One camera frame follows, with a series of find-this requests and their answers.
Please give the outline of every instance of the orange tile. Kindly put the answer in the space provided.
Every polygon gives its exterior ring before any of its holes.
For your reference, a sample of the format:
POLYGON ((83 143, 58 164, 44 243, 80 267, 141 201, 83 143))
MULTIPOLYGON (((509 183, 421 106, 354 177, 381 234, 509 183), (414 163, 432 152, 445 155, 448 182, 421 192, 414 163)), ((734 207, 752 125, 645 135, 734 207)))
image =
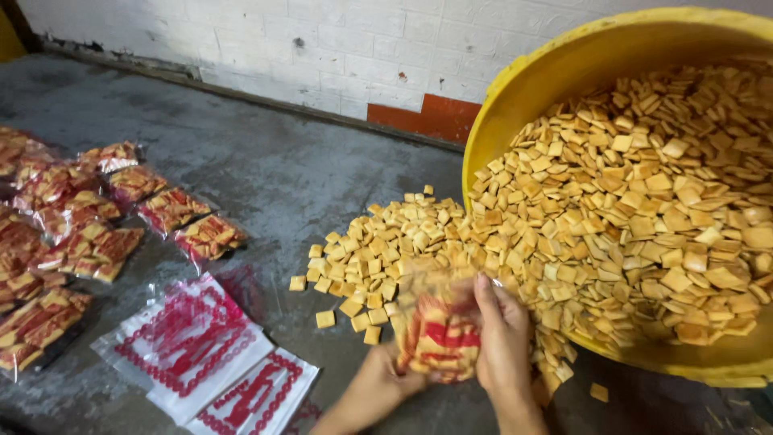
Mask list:
POLYGON ((464 145, 480 104, 424 94, 421 113, 368 104, 368 121, 464 145))

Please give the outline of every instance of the white brick wall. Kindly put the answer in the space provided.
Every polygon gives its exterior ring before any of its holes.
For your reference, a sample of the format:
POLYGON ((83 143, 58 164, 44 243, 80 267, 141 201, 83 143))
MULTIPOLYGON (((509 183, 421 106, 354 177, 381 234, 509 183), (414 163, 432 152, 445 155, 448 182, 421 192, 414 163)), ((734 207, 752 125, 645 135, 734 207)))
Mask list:
POLYGON ((504 66, 562 32, 687 4, 773 15, 773 0, 19 0, 38 34, 357 119, 368 103, 420 111, 425 93, 481 102, 504 66))

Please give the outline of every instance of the gray floor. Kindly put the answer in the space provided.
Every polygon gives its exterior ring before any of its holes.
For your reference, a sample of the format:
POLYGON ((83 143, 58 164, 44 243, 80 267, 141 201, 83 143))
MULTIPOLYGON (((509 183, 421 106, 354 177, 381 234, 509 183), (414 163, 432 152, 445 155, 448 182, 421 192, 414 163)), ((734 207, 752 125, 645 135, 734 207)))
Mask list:
MULTIPOLYGON (((214 199, 249 229, 255 239, 230 260, 261 271, 263 289, 244 295, 247 310, 280 346, 322 368, 311 394, 322 408, 341 394, 367 346, 343 317, 338 327, 315 329, 314 313, 334 308, 336 298, 286 291, 289 277, 305 272, 309 245, 344 231, 367 205, 387 204, 425 184, 440 198, 461 200, 462 156, 452 152, 57 57, 2 64, 0 83, 0 124, 30 129, 71 156, 136 139, 161 173, 214 199)), ((144 305, 149 283, 194 274, 174 245, 147 237, 113 286, 85 285, 108 301, 100 321, 68 354, 17 385, 0 378, 0 416, 38 433, 187 433, 89 344, 144 305)), ((706 433, 706 404, 743 426, 742 412, 724 400, 733 392, 586 351, 574 367, 577 375, 547 410, 554 433, 706 433), (609 404, 589 397, 591 382, 609 387, 609 404)), ((373 430, 495 432, 491 406, 475 381, 434 387, 373 430)))

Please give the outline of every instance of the red printed pattern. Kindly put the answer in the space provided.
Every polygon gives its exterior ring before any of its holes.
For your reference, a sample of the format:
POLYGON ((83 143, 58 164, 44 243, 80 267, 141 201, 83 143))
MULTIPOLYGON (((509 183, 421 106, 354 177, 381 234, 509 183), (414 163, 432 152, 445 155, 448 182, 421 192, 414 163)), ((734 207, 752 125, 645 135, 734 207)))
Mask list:
POLYGON ((127 337, 122 344, 117 345, 115 351, 182 398, 189 396, 199 386, 199 383, 209 375, 223 368, 224 364, 220 362, 222 359, 225 359, 226 364, 231 362, 256 339, 254 334, 247 329, 247 318, 231 298, 227 297, 224 300, 213 287, 208 287, 196 298, 188 293, 180 293, 169 298, 163 310, 153 316, 149 322, 143 324, 131 337, 127 337), (214 300, 214 307, 204 303, 205 296, 214 300), (192 326, 194 318, 197 318, 201 313, 207 313, 212 317, 207 330, 199 336, 186 338, 179 343, 172 343, 174 337, 185 327, 192 326), (180 377, 191 368, 197 367, 207 355, 210 355, 217 344, 217 339, 228 333, 230 333, 230 337, 211 354, 195 377, 188 382, 182 381, 180 377), (243 337, 243 341, 230 354, 226 355, 240 337, 243 337), (138 355, 132 347, 138 339, 148 342, 156 342, 160 339, 159 365, 169 367, 162 368, 153 365, 138 355), (171 355, 183 349, 185 353, 174 363, 169 364, 166 361, 171 355))
POLYGON ((288 370, 290 375, 287 380, 285 380, 281 390, 277 392, 274 400, 268 405, 268 409, 263 411, 261 419, 255 423, 255 427, 250 431, 250 435, 258 435, 265 430, 268 422, 274 418, 274 413, 287 398, 287 394, 292 389, 293 384, 295 384, 298 378, 303 374, 303 368, 296 365, 293 361, 282 358, 280 355, 277 355, 276 352, 271 352, 266 358, 270 359, 271 362, 261 369, 261 372, 258 373, 257 377, 252 382, 250 382, 249 379, 244 380, 213 404, 215 409, 220 409, 229 402, 235 400, 237 396, 241 396, 233 406, 229 416, 219 420, 205 409, 196 418, 201 420, 219 435, 236 435, 236 428, 241 426, 250 414, 256 413, 271 395, 271 392, 274 389, 274 382, 268 377, 282 369, 288 370), (250 402, 257 396, 258 392, 263 387, 265 387, 265 390, 258 401, 254 406, 249 407, 250 402))

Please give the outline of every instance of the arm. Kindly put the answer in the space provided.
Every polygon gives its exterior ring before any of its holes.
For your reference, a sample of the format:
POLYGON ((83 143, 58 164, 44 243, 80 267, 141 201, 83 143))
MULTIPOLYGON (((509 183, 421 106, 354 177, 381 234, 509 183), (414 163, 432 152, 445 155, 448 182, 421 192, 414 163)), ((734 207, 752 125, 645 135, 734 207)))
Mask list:
POLYGON ((388 416, 405 399, 427 386, 427 376, 398 375, 394 362, 400 353, 394 343, 376 346, 341 399, 319 420, 312 435, 358 433, 388 416))
POLYGON ((492 401, 499 431, 547 435, 531 393, 528 311, 482 274, 475 280, 475 299, 482 318, 478 380, 492 401))

